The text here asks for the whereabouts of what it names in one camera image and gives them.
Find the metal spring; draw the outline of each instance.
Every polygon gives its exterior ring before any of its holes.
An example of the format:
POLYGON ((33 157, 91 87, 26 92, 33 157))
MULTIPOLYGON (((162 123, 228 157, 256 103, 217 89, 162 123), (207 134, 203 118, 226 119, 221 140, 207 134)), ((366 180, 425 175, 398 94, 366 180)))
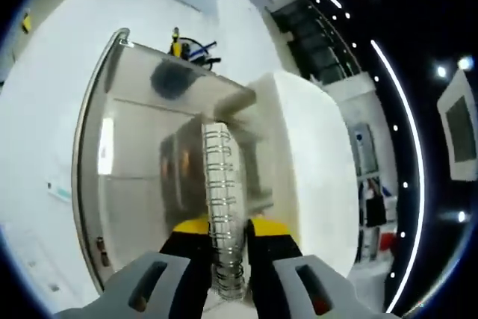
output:
MULTIPOLYGON (((207 131, 204 133, 205 141, 207 139, 220 138, 223 142, 229 142, 231 135, 226 131, 207 131)), ((226 162, 226 158, 231 156, 232 149, 226 145, 205 145, 205 169, 208 173, 212 171, 231 172, 234 171, 234 165, 226 162), (210 154, 222 154, 220 162, 208 163, 210 154)), ((210 231, 214 248, 214 287, 218 294, 225 300, 236 300, 243 296, 244 290, 244 270, 242 265, 242 243, 238 235, 238 219, 230 213, 230 206, 237 203, 234 196, 229 195, 229 188, 235 186, 235 181, 209 180, 206 176, 206 188, 209 191, 208 206, 210 207, 210 231), (223 196, 213 196, 212 190, 221 191, 223 196)))

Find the coil spring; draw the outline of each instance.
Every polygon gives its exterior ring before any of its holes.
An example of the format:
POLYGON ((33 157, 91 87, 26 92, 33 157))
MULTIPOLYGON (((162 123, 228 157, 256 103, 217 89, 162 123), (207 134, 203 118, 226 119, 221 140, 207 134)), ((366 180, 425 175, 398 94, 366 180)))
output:
MULTIPOLYGON (((204 133, 205 140, 220 138, 227 143, 231 136, 226 131, 207 131, 204 133)), ((230 157, 232 149, 230 146, 216 145, 205 146, 205 168, 208 173, 213 171, 231 172, 234 170, 233 164, 226 162, 230 157), (222 154, 221 162, 209 163, 210 154, 222 154)), ((206 188, 209 192, 209 235, 212 238, 214 248, 214 287, 218 294, 225 300, 236 300, 243 296, 244 292, 244 270, 242 265, 242 229, 238 230, 238 219, 230 213, 230 206, 237 203, 234 196, 229 195, 229 188, 235 186, 235 181, 209 180, 207 179, 206 188), (223 190, 224 196, 213 196, 212 190, 223 190)))

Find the screen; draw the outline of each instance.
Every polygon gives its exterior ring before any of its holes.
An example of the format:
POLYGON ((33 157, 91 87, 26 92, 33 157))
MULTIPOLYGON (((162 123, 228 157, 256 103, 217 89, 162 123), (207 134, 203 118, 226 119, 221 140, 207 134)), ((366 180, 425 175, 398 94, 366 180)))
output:
POLYGON ((447 112, 455 162, 474 160, 477 158, 477 148, 470 113, 462 96, 447 112))

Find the red object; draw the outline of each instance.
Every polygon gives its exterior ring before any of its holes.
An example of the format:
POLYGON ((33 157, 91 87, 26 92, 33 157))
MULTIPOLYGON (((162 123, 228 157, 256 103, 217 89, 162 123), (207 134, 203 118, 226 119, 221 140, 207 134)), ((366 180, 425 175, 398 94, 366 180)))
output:
POLYGON ((396 238, 397 236, 395 235, 395 233, 383 233, 380 236, 379 250, 385 251, 391 249, 395 243, 396 238))

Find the white wall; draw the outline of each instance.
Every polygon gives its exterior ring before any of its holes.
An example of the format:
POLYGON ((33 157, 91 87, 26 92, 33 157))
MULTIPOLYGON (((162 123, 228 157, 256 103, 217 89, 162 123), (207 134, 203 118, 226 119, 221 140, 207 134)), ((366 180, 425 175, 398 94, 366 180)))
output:
POLYGON ((0 98, 0 222, 9 225, 9 243, 17 252, 40 246, 31 256, 50 266, 49 277, 35 277, 30 268, 31 277, 40 285, 60 282, 67 297, 45 286, 51 310, 96 297, 72 207, 49 196, 46 182, 58 172, 68 181, 78 111, 112 33, 130 28, 132 40, 162 50, 175 26, 198 41, 217 40, 215 55, 223 62, 215 70, 240 83, 280 67, 261 16, 247 0, 219 0, 218 6, 220 24, 173 0, 66 0, 13 66, 0 98))
POLYGON ((367 123, 370 126, 381 183, 396 196, 397 167, 390 128, 368 73, 363 72, 323 88, 337 101, 347 125, 367 123))

